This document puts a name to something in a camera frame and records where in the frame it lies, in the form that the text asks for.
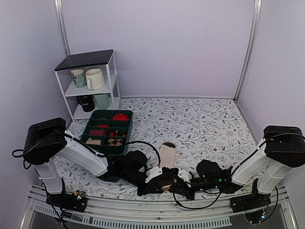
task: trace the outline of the white mug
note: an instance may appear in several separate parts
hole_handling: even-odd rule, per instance
[[[105,80],[102,70],[99,68],[95,68],[87,71],[86,80],[89,90],[98,89],[105,85]]]

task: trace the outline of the patterned mat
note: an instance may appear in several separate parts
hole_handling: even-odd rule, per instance
[[[146,141],[157,149],[164,142],[174,143],[177,146],[174,165],[195,175],[196,166],[203,159],[215,161],[221,168],[228,168],[238,165],[255,146],[245,121],[232,100],[122,99],[121,109],[133,111],[130,140]],[[80,137],[87,121],[77,120],[69,129]],[[156,161],[156,155],[148,146],[129,146],[129,151],[135,149],[147,155],[150,165]],[[80,189],[89,196],[102,198],[173,200],[172,193],[139,197],[137,188],[122,179],[117,183],[104,182],[65,158],[56,156],[54,162],[69,192]],[[235,194],[251,191],[251,185],[250,181]],[[213,194],[196,194],[196,199],[214,197]]]

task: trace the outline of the red cloth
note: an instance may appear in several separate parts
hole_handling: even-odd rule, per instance
[[[108,128],[108,124],[96,125],[95,127]]]
[[[113,120],[116,120],[116,121],[128,121],[128,120],[129,120],[129,117],[128,117],[127,115],[118,113],[118,114],[116,114],[116,115],[113,117]]]
[[[96,136],[104,136],[106,134],[105,130],[91,130],[89,131],[90,135],[96,135]]]

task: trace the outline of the lavender wall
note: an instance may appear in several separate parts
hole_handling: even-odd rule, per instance
[[[31,124],[69,115],[53,69],[64,58],[53,1],[0,1],[0,228],[20,224],[34,170],[11,151]]]
[[[240,108],[258,140],[267,125],[305,133],[305,3],[264,0]],[[299,228],[305,228],[305,166],[285,179]]]
[[[232,98],[254,1],[65,0],[72,54],[115,49],[123,96]]]

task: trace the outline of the white shelf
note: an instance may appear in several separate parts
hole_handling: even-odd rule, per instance
[[[89,90],[87,86],[82,88],[76,88],[74,82],[72,81],[69,85],[68,89],[65,92],[66,97],[72,97],[72,96],[79,96],[79,95],[87,95],[87,94],[106,94],[113,91],[115,82],[116,82],[117,75],[112,74],[110,75],[112,89],[110,89],[108,84],[108,77],[105,75],[105,85],[99,89],[95,90]]]
[[[114,98],[114,104],[112,104],[111,98],[108,98],[108,99],[109,99],[108,110],[119,110],[121,98],[120,97],[115,97]],[[74,119],[89,119],[91,114],[93,113],[93,111],[84,112],[81,105],[78,104],[73,117],[74,117]]]

